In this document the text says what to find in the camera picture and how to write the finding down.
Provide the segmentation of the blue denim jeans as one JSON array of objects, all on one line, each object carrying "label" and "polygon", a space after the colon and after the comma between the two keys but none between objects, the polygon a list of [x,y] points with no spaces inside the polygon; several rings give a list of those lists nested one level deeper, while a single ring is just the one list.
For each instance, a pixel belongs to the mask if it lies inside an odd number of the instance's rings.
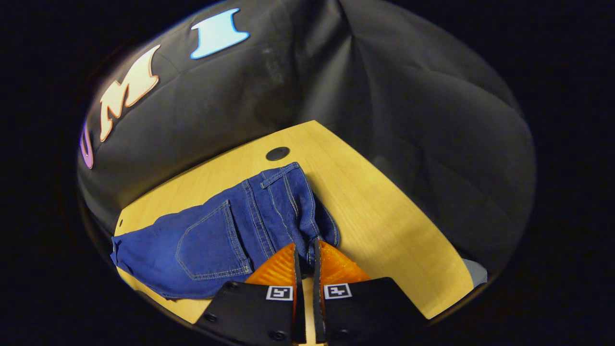
[{"label": "blue denim jeans", "polygon": [[340,230],[292,162],[112,237],[111,260],[167,300],[210,299],[226,281],[246,281],[289,244],[301,269],[312,274],[314,239],[337,246]]}]

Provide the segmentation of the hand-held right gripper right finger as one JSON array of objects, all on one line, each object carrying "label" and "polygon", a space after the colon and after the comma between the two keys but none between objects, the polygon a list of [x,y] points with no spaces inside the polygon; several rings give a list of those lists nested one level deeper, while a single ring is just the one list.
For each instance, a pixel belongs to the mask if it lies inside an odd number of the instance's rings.
[{"label": "hand-held right gripper right finger", "polygon": [[409,346],[428,320],[390,277],[371,279],[334,246],[314,240],[315,338],[326,346]]}]

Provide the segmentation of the black backdrop cloth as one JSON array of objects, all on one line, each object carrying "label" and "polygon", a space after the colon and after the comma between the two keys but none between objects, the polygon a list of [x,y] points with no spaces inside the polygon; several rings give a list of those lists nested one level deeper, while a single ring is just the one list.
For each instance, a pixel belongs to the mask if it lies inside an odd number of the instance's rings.
[{"label": "black backdrop cloth", "polygon": [[86,112],[76,178],[110,236],[131,202],[201,162],[318,121],[406,193],[463,256],[509,262],[536,190],[508,85],[456,37],[384,0],[224,0],[138,45]]}]

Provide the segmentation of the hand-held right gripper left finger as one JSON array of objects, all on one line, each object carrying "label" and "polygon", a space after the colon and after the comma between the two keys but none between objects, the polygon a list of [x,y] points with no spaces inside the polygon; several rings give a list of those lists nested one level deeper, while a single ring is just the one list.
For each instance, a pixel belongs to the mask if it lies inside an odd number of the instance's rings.
[{"label": "hand-held right gripper left finger", "polygon": [[196,326],[228,346],[306,343],[298,249],[286,245],[244,281],[227,281]]}]

